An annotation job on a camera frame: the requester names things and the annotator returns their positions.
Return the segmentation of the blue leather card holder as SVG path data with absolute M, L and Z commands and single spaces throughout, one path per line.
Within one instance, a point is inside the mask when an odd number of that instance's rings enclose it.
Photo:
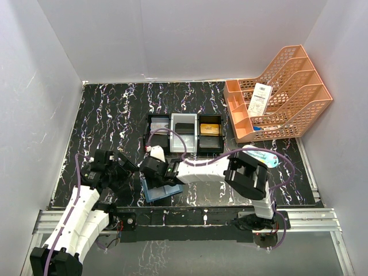
M 175 185 L 175 186 L 165 185 L 165 186 L 162 186 L 162 187 L 149 188 L 148 187 L 148 182 L 145 178 L 141 179 L 141 184 L 142 184 L 142 187 L 143 187 L 145 200 L 148 203 L 154 202 L 154 201 L 157 201 L 157 200 L 161 200 L 161 199 L 164 199 L 166 197 L 170 197 L 170 196 L 173 196 L 175 194 L 179 194 L 179 193 L 183 192 L 182 185 Z

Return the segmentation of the patterned white card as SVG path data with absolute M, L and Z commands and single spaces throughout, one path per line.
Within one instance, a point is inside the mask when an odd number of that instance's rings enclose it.
M 168 122 L 151 122 L 150 124 L 150 132 L 154 132 L 158 129 L 164 128 L 168 129 L 169 123 Z

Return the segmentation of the three-compartment black white tray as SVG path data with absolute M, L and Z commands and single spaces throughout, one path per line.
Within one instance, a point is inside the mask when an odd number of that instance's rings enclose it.
M 144 146 L 159 145 L 164 153 L 219 155 L 224 152 L 224 120 L 219 114 L 148 114 Z

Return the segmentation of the packaged nail clipper blister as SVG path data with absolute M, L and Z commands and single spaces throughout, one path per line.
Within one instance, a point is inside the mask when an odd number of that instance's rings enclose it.
M 244 145 L 243 148 L 252 149 L 252 151 L 245 151 L 245 153 L 264 163 L 268 168 L 275 168 L 279 165 L 278 156 L 271 152 L 257 150 L 257 147 L 253 145 Z

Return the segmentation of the orange mesh file organizer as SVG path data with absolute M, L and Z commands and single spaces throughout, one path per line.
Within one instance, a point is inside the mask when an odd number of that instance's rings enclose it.
M 273 90 L 265 114 L 252 116 L 258 83 Z M 237 143 L 302 137 L 333 100 L 302 45 L 283 47 L 256 78 L 226 80 L 224 98 Z

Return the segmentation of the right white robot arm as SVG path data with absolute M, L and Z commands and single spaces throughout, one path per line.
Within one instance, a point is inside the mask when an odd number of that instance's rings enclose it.
M 246 148 L 228 152 L 215 159 L 167 161 L 160 146 L 150 148 L 139 167 L 148 189 L 196 182 L 225 182 L 239 195 L 249 199 L 255 215 L 271 220 L 274 217 L 268 184 L 268 167 L 245 153 Z

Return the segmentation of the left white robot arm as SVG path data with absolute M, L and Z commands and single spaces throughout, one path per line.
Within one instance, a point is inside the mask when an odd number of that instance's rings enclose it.
M 77 184 L 50 237 L 30 253 L 33 275 L 82 275 L 83 261 L 101 232 L 122 232 L 132 217 L 99 200 L 105 189 L 118 195 L 138 170 L 121 152 L 98 149 L 85 166 L 76 165 Z

